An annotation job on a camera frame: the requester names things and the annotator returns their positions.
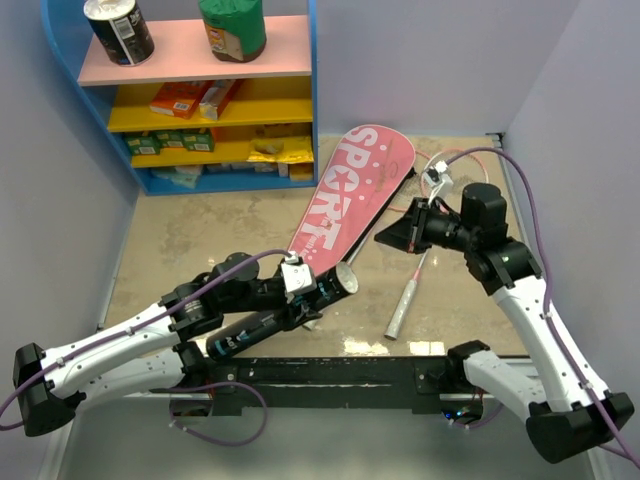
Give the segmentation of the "black shuttlecock tube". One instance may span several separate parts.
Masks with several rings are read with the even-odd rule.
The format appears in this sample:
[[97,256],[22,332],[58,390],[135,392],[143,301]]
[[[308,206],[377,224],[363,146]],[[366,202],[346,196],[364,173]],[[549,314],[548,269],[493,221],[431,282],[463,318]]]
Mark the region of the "black shuttlecock tube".
[[316,283],[314,291],[297,296],[284,308],[252,313],[209,335],[205,342],[208,357],[224,361],[276,333],[320,319],[324,309],[359,289],[358,279],[346,262],[339,262],[321,274]]

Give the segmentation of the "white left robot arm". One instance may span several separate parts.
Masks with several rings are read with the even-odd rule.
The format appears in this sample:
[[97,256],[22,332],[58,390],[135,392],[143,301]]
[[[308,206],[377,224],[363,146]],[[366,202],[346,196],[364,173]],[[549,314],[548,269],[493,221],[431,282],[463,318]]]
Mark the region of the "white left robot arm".
[[74,419],[90,381],[143,354],[175,347],[209,333],[229,313],[297,310],[296,301],[316,289],[312,268],[287,252],[276,274],[259,276],[259,255],[230,255],[209,272],[183,283],[146,310],[114,327],[62,347],[20,347],[14,357],[14,392],[26,436],[55,431]]

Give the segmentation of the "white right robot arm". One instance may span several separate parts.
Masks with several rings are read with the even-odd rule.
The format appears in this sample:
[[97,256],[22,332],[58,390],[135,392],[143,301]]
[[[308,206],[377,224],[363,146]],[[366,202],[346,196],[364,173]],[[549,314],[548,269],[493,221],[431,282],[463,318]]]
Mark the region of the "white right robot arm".
[[469,273],[515,327],[538,376],[529,378],[471,341],[448,350],[440,381],[459,393],[478,387],[491,394],[524,423],[538,454],[557,464],[613,440],[635,408],[626,393],[609,389],[570,338],[545,297],[533,254],[509,236],[506,212],[498,187],[471,183],[459,212],[440,198],[416,197],[375,240],[412,254],[433,246],[463,253]]

